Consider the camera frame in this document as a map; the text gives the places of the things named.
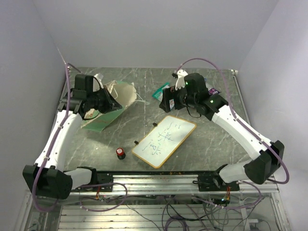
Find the teal snack packet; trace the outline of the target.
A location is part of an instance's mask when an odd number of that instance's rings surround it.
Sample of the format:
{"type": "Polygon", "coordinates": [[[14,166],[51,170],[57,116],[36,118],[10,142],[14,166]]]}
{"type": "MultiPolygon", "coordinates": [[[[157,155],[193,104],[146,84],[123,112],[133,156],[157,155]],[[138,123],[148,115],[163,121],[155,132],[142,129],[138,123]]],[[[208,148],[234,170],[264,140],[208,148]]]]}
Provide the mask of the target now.
{"type": "Polygon", "coordinates": [[[152,97],[161,102],[163,98],[163,90],[169,87],[170,87],[169,82],[166,82],[152,94],[152,97]]]}

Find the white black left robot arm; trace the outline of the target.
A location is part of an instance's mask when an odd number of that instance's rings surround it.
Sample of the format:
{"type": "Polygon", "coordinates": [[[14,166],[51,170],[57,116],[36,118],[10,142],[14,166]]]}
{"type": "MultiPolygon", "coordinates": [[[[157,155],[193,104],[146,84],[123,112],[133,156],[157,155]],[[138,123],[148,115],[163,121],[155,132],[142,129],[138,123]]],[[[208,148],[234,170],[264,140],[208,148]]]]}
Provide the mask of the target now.
{"type": "Polygon", "coordinates": [[[95,77],[75,76],[74,88],[61,99],[56,122],[50,137],[33,165],[26,165],[23,177],[33,196],[66,199],[78,187],[93,191],[98,186],[97,171],[91,167],[78,167],[64,172],[67,148],[91,109],[101,114],[117,111],[122,106],[113,98],[106,86],[93,90],[95,77]]]}

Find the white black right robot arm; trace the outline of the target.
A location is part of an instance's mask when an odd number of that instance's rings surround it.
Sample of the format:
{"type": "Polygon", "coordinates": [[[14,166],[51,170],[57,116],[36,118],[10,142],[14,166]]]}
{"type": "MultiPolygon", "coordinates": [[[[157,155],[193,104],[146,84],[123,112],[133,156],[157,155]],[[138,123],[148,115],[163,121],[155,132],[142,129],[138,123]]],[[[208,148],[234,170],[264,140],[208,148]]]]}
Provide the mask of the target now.
{"type": "Polygon", "coordinates": [[[218,168],[212,178],[213,187],[221,191],[234,181],[251,180],[261,185],[269,180],[281,166],[284,152],[282,142],[272,142],[254,130],[219,93],[209,92],[204,77],[199,73],[188,74],[181,69],[173,77],[176,84],[163,89],[159,107],[168,113],[171,110],[170,101],[173,101],[176,110],[194,108],[199,116],[205,116],[228,132],[250,157],[246,162],[225,164],[218,168]]]}

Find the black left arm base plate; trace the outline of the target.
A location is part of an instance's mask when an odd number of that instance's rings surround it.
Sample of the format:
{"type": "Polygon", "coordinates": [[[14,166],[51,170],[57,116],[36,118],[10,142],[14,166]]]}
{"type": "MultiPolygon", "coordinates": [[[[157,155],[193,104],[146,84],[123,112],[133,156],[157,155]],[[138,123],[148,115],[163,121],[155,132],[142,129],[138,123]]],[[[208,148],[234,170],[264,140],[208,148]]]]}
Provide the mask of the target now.
{"type": "Polygon", "coordinates": [[[113,183],[114,178],[110,173],[99,173],[97,175],[97,181],[91,182],[84,187],[79,187],[79,190],[88,191],[88,192],[96,192],[100,190],[100,192],[111,192],[113,189],[112,185],[107,185],[107,183],[113,183]]]}

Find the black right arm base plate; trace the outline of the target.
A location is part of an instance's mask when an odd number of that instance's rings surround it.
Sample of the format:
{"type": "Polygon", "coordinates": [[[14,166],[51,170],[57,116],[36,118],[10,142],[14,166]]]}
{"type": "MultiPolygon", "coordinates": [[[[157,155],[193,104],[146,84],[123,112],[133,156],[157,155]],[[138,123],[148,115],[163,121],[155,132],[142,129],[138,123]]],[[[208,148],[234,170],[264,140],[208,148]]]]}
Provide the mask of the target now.
{"type": "Polygon", "coordinates": [[[197,180],[194,182],[198,185],[200,192],[221,191],[226,192],[227,189],[239,191],[240,186],[235,181],[225,183],[215,171],[206,171],[198,175],[197,180]]]}

